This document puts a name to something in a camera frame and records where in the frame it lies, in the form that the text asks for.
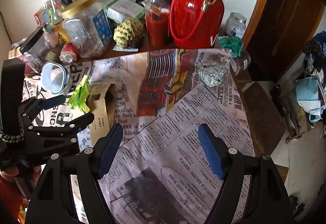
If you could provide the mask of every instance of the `custard apple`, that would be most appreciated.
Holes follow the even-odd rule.
[[[122,47],[135,47],[144,36],[144,25],[137,18],[128,18],[115,28],[113,39]]]

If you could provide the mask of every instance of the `green cloth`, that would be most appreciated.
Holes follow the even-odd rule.
[[[218,42],[222,48],[227,48],[232,51],[231,58],[240,57],[240,51],[243,46],[243,41],[241,40],[241,38],[227,37],[227,38],[220,39]]]

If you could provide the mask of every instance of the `black jar lid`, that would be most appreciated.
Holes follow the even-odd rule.
[[[42,27],[37,27],[32,34],[24,41],[19,51],[24,54],[28,52],[35,43],[43,36],[44,30]]]

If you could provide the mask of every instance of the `newspaper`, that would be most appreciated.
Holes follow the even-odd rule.
[[[114,83],[115,122],[123,126],[123,141],[110,172],[100,180],[117,223],[204,223],[221,187],[198,141],[201,123],[228,146],[254,155],[247,118],[231,75],[207,88],[198,68],[219,49],[161,50],[71,65],[77,85],[84,73],[91,85]],[[26,79],[25,98],[52,96],[39,80]],[[41,113],[35,125],[62,126],[71,120],[69,106]],[[92,146],[89,129],[78,135],[80,149]],[[244,210],[250,178],[245,177],[234,220]],[[72,187],[79,220],[87,216]]]

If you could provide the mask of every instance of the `yellow bottle cap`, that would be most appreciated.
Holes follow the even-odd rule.
[[[95,0],[76,0],[62,10],[62,18],[66,19],[78,14],[81,10],[89,7]]]

